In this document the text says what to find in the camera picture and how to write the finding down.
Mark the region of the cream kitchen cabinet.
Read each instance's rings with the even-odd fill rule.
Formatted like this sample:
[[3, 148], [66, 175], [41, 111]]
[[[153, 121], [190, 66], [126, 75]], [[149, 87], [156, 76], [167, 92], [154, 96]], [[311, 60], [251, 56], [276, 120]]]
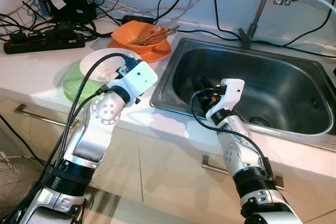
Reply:
[[[284, 178], [281, 193], [301, 221], [335, 224], [334, 151], [257, 132], [252, 138]], [[142, 98], [124, 111], [92, 184], [197, 224], [244, 224], [232, 176], [201, 167], [203, 154], [223, 167], [214, 131]]]

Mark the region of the black charger box white labels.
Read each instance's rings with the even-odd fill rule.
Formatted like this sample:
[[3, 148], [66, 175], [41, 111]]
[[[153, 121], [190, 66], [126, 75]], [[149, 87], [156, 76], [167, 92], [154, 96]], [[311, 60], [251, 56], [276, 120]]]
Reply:
[[94, 20], [97, 7], [94, 0], [42, 0], [47, 13], [56, 20]]

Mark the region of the white plate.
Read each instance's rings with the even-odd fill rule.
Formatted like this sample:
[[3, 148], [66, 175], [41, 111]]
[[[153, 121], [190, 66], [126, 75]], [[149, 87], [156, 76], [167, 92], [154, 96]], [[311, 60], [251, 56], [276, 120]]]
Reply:
[[[141, 59], [139, 54], [134, 53], [134, 51], [128, 49], [122, 49], [117, 47], [111, 47], [106, 49], [100, 49], [94, 51], [87, 56], [85, 56], [79, 66], [79, 70], [82, 74], [87, 74], [90, 68], [96, 63], [99, 59], [107, 56], [109, 54], [120, 53], [131, 56], [134, 59]], [[111, 80], [118, 77], [119, 73], [117, 72], [118, 68], [124, 66], [124, 58], [114, 57], [106, 59], [103, 63], [99, 64], [89, 76], [91, 80], [108, 83]]]

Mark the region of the stainless steel sink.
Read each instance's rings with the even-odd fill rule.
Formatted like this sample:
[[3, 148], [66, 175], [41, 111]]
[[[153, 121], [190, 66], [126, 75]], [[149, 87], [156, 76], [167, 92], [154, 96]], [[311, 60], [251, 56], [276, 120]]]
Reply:
[[336, 88], [321, 63], [285, 54], [243, 49], [193, 38], [178, 41], [151, 98], [151, 106], [191, 114], [189, 100], [200, 80], [245, 81], [234, 111], [262, 117], [272, 128], [250, 130], [321, 149], [336, 149]]

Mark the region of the orange bowl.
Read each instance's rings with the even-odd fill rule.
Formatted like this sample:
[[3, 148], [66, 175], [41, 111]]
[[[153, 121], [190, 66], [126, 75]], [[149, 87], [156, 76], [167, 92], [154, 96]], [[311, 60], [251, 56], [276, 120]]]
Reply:
[[124, 25], [121, 25], [111, 33], [113, 41], [123, 45], [125, 48], [135, 51], [138, 54], [149, 53], [154, 47], [158, 46], [166, 39], [156, 39], [150, 42], [137, 42], [132, 44], [139, 38], [144, 38], [149, 35], [150, 38], [154, 37], [154, 33], [164, 33], [167, 29], [158, 25], [144, 23], [141, 21], [129, 21]]

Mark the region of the orange plate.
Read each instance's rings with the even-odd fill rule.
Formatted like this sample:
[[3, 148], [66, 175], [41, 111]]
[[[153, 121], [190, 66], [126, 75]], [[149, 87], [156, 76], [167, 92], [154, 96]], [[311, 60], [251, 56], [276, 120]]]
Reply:
[[108, 48], [122, 48], [134, 51], [146, 62], [158, 61], [166, 58], [171, 53], [170, 42], [168, 42], [166, 37], [156, 39], [146, 46], [144, 44], [134, 44], [134, 42], [139, 42], [139, 39], [131, 39], [126, 44], [112, 40], [108, 44]]

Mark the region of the small flat black adapter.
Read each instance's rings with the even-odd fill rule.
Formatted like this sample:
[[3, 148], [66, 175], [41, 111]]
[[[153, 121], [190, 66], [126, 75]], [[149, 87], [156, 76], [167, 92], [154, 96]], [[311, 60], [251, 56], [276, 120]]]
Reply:
[[148, 16], [133, 16], [133, 15], [124, 15], [121, 19], [121, 24], [127, 24], [130, 21], [139, 21], [147, 24], [154, 24], [154, 18]]

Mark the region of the sink drain strainer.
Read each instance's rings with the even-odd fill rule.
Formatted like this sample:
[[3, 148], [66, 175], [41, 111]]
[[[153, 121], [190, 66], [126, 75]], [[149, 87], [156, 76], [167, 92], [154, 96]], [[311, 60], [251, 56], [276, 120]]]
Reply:
[[268, 121], [267, 119], [264, 119], [263, 117], [258, 116], [252, 116], [247, 119], [247, 123], [250, 123], [252, 125], [258, 125], [258, 126], [264, 126], [268, 128], [272, 128], [271, 121]]

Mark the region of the black power strip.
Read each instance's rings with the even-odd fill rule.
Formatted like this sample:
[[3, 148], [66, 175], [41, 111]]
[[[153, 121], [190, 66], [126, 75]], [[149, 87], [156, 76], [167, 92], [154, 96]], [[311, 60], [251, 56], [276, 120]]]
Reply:
[[86, 46], [84, 35], [71, 30], [47, 30], [44, 33], [18, 32], [10, 34], [3, 51], [10, 54], [35, 53]]

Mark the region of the green plate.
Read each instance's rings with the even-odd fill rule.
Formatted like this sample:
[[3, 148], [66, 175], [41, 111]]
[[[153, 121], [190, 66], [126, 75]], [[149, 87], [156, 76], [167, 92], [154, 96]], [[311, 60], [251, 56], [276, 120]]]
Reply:
[[[65, 97], [70, 100], [70, 102], [74, 102], [80, 85], [86, 76], [79, 70], [80, 62], [81, 61], [77, 61], [76, 63], [72, 64], [62, 80], [62, 91]], [[80, 94], [80, 99], [78, 100], [79, 104], [82, 104], [86, 98], [90, 97], [92, 94], [98, 91], [99, 88], [106, 84], [108, 83], [94, 81], [89, 78]]]

